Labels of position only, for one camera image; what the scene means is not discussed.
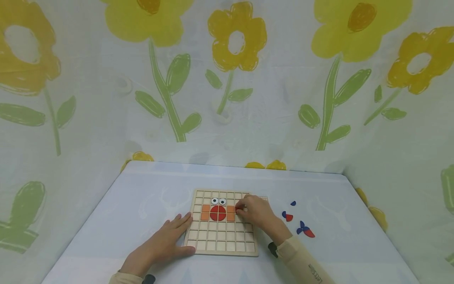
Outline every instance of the child's left hand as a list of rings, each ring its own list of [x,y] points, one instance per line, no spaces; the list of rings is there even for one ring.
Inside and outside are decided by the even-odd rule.
[[[191,223],[191,212],[184,217],[178,214],[172,221],[167,220],[151,238],[128,255],[119,272],[143,277],[153,264],[193,255],[196,252],[194,247],[176,246],[177,240]]]

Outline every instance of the orange square tile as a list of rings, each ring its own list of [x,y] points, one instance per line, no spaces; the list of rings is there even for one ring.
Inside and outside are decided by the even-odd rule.
[[[235,213],[235,206],[227,206],[227,213]]]
[[[208,221],[210,219],[210,214],[208,212],[202,212],[202,215],[200,216],[200,220],[202,221]]]
[[[227,222],[235,222],[235,214],[228,213],[227,214]]]
[[[202,205],[202,212],[210,212],[210,205],[209,204]]]

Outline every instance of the yellow flower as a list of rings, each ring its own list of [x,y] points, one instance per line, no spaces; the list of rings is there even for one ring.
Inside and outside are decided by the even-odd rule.
[[[265,167],[258,162],[250,162],[250,163],[247,163],[245,168],[264,169]],[[285,166],[285,163],[280,162],[279,160],[272,161],[268,166],[266,166],[266,168],[267,169],[281,169],[281,170],[287,169],[287,167]]]
[[[412,33],[400,46],[399,58],[388,72],[388,85],[392,88],[408,87],[415,95],[425,91],[432,78],[440,76],[451,67],[454,61],[454,26],[439,27],[428,34]],[[416,74],[408,72],[407,67],[413,58],[420,54],[430,55],[430,62]]]
[[[109,30],[118,38],[141,42],[153,38],[156,46],[180,42],[183,24],[180,16],[193,0],[101,0],[108,4],[105,16]]]
[[[371,57],[381,38],[400,26],[411,12],[412,0],[315,0],[314,14],[323,24],[312,39],[321,58],[342,52],[345,62]]]
[[[124,162],[123,166],[121,167],[120,173],[126,168],[126,165],[130,162],[131,160],[128,159],[126,162]],[[144,153],[142,151],[135,152],[133,154],[133,159],[132,161],[148,161],[148,162],[154,162],[154,159],[151,155]]]
[[[367,201],[366,194],[361,188],[355,188],[356,193],[360,196],[361,200],[363,200],[364,204],[367,206],[367,209],[369,209],[370,213],[372,216],[374,216],[375,220],[377,223],[380,225],[380,227],[386,232],[388,229],[388,222],[386,221],[386,215],[378,209],[377,207],[374,206],[369,206],[369,201]]]
[[[37,62],[28,63],[14,55],[6,41],[12,26],[27,28],[36,38]],[[46,80],[60,75],[60,61],[52,52],[54,44],[54,30],[36,2],[0,0],[0,88],[17,95],[39,95]]]
[[[265,21],[252,17],[252,3],[239,2],[228,10],[216,10],[208,19],[208,30],[215,38],[213,60],[219,70],[227,72],[240,67],[243,71],[253,71],[258,65],[258,52],[266,44]],[[230,35],[239,31],[244,43],[238,53],[229,50]]]

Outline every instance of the wooden puzzle board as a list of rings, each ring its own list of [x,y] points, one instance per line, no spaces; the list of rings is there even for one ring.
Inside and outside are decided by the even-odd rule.
[[[195,247],[196,254],[258,256],[255,227],[235,213],[235,205],[246,194],[196,189],[191,206],[193,222],[184,245]]]

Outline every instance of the green leaf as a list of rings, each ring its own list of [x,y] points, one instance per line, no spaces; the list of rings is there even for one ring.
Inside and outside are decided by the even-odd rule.
[[[451,214],[454,214],[454,164],[441,171],[441,187],[444,205]]]
[[[335,95],[334,106],[337,107],[351,98],[364,85],[371,72],[371,69],[361,69],[351,76]]]
[[[39,111],[23,105],[0,103],[0,118],[26,126],[40,126],[46,122],[46,116]]]
[[[177,55],[167,71],[166,86],[170,95],[178,93],[186,82],[191,69],[191,56],[189,54]]]
[[[57,127],[64,128],[76,111],[76,97],[72,96],[66,102],[62,103],[57,111]]]
[[[298,111],[298,117],[301,122],[309,128],[315,128],[320,123],[320,117],[313,107],[310,105],[302,105]]]
[[[210,85],[213,86],[213,88],[215,88],[215,89],[222,88],[221,80],[213,71],[207,69],[207,71],[205,73],[205,77],[207,78]]]
[[[183,133],[193,132],[197,127],[199,127],[202,122],[202,117],[197,112],[191,114],[186,118],[186,120],[181,125],[181,130]]]
[[[378,85],[378,87],[375,89],[375,94],[374,94],[374,102],[378,103],[381,101],[381,85]]]
[[[15,228],[28,228],[36,220],[46,190],[40,181],[30,181],[16,194],[11,209],[10,224]]]
[[[234,90],[228,95],[228,100],[235,103],[242,102],[252,95],[252,91],[253,89]]]
[[[334,129],[326,136],[326,142],[334,143],[337,140],[340,140],[340,139],[344,138],[345,136],[347,136],[350,133],[350,130],[351,130],[350,125],[339,126],[338,128]]]
[[[157,118],[162,118],[162,116],[166,112],[162,105],[160,105],[155,99],[153,99],[152,96],[145,92],[136,91],[136,101],[141,106],[143,106],[144,109],[146,109],[149,113],[151,113],[153,116],[156,116]]]
[[[381,115],[389,120],[399,120],[404,118],[407,113],[397,108],[387,108],[381,112]]]

